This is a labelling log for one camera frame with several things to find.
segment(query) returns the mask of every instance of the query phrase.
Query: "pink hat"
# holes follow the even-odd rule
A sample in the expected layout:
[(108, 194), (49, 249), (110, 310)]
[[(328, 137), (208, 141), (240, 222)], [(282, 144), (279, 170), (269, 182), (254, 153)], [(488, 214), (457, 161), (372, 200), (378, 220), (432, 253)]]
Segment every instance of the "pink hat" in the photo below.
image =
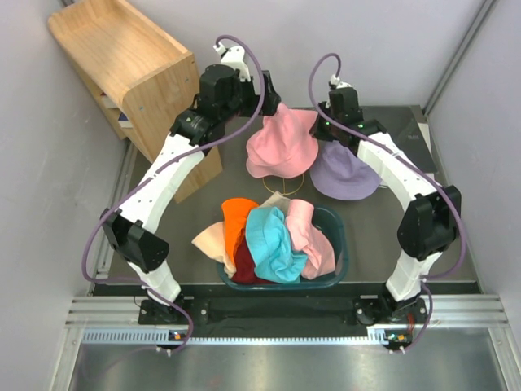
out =
[(291, 246), (308, 255), (300, 275), (315, 279), (335, 271), (335, 252), (329, 240), (311, 225), (314, 207), (307, 201), (291, 200), (284, 224), (291, 235)]
[(247, 141), (250, 175), (294, 178), (306, 172), (318, 154), (318, 141), (309, 134), (316, 119), (315, 111), (289, 109), (280, 103), (275, 115), (265, 116), (264, 127)]

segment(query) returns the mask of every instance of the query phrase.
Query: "wooden shelf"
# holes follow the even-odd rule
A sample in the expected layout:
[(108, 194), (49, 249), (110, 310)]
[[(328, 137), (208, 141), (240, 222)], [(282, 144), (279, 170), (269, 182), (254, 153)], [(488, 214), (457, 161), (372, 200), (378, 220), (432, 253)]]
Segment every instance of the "wooden shelf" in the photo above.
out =
[[(117, 135), (153, 161), (199, 92), (194, 55), (125, 0), (79, 1), (51, 15), (48, 25)], [(106, 108), (102, 92), (118, 108)], [(132, 128), (121, 128), (121, 112)], [(177, 202), (222, 171), (214, 149), (183, 183)]]

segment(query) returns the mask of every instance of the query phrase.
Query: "gray wall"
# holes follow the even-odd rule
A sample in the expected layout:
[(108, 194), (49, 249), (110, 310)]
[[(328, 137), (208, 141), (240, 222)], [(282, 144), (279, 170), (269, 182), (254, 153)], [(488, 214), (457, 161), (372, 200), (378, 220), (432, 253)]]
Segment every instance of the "gray wall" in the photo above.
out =
[(124, 150), (46, 28), (57, 0), (0, 16), (0, 380), (46, 389), (81, 250)]
[(479, 276), (521, 344), (521, 2), (501, 0), (431, 114)]
[[(182, 44), (200, 69), (214, 64), (213, 40), (233, 34), (269, 69), (291, 106), (309, 106), (317, 60), (337, 51), (342, 76), (365, 104), (425, 104), (481, 0), (130, 0)], [(317, 74), (324, 97), (333, 60)]]

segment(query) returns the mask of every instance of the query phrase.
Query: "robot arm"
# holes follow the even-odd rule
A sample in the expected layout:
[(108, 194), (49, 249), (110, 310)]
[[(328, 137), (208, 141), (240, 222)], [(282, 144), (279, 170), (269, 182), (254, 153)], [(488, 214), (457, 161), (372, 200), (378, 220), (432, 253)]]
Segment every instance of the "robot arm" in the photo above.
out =
[[(403, 313), (403, 309), (418, 299), (421, 276), (428, 275), (442, 252), (458, 237), (456, 222), (436, 189), (424, 177), (396, 159), (396, 156), (400, 156), (414, 165), (392, 141), (385, 128), (378, 121), (364, 121), (356, 90), (335, 76), (330, 80), (330, 88), (329, 100), (320, 103), (320, 108), (336, 121), (356, 129), (392, 151), (390, 154), (368, 141), (360, 140), (321, 117), (313, 130), (316, 138), (339, 140), (348, 147), (381, 177), (400, 201), (405, 213), (397, 232), (401, 254), (380, 295), (382, 308), (377, 311), (379, 315), (367, 322), (374, 322), (382, 316), (399, 318), (400, 312)], [(450, 186), (445, 187), (444, 191), (459, 212), (461, 195), (458, 189)]]
[[(151, 290), (174, 302), (181, 287), (166, 262), (169, 244), (155, 235), (160, 219), (177, 189), (204, 158), (196, 152), (165, 169), (159, 169), (175, 156), (224, 136), (225, 123), (234, 116), (251, 116), (259, 103), (252, 76), (241, 46), (226, 49), (214, 46), (221, 63), (206, 68), (199, 80), (199, 94), (190, 108), (179, 114), (167, 135), (160, 154), (142, 181), (149, 183), (126, 200), (103, 224), (111, 247), (136, 271)], [(260, 114), (272, 116), (281, 99), (275, 92), (271, 76), (263, 71), (265, 98)], [(151, 298), (170, 310), (168, 303), (156, 295)]]

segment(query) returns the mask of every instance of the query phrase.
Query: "cloth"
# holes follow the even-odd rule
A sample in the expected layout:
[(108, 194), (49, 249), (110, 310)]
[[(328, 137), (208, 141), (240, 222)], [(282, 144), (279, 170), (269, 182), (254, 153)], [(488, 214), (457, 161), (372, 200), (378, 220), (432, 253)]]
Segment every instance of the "cloth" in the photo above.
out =
[(318, 141), (309, 134), (316, 119), (317, 112), (289, 109), (280, 103), (275, 115), (265, 116), (263, 128), (247, 141), (250, 175), (294, 178), (307, 171), (318, 154)]
[(201, 250), (208, 258), (224, 263), (226, 274), (232, 278), (236, 272), (236, 268), (226, 253), (224, 237), (224, 223), (216, 222), (198, 234), (192, 240), (192, 244)]
[(300, 273), (306, 279), (331, 273), (336, 266), (333, 246), (323, 233), (311, 225), (314, 209), (307, 201), (291, 200), (284, 222), (290, 232), (293, 249), (308, 255), (306, 266)]
[(284, 213), (277, 207), (253, 209), (246, 224), (255, 275), (275, 283), (299, 283), (308, 256), (291, 249)]
[(338, 141), (326, 143), (309, 174), (318, 191), (337, 200), (362, 200), (382, 182), (371, 167)]
[(235, 253), (235, 265), (237, 266), (237, 272), (231, 278), (235, 283), (248, 285), (272, 283), (266, 279), (260, 279), (255, 275), (255, 262), (253, 261), (249, 248), (247, 247), (246, 239), (243, 239), (237, 247), (237, 252)]
[(290, 207), (290, 199), (280, 194), (278, 191), (274, 192), (264, 203), (260, 205), (261, 208), (269, 208), (276, 206), (280, 210), (282, 210), (282, 213), (284, 213), (284, 216), (287, 215), (287, 210)]
[(231, 198), (222, 203), (222, 213), (225, 217), (225, 248), (233, 264), (235, 250), (244, 237), (247, 216), (257, 206), (257, 202), (246, 198)]

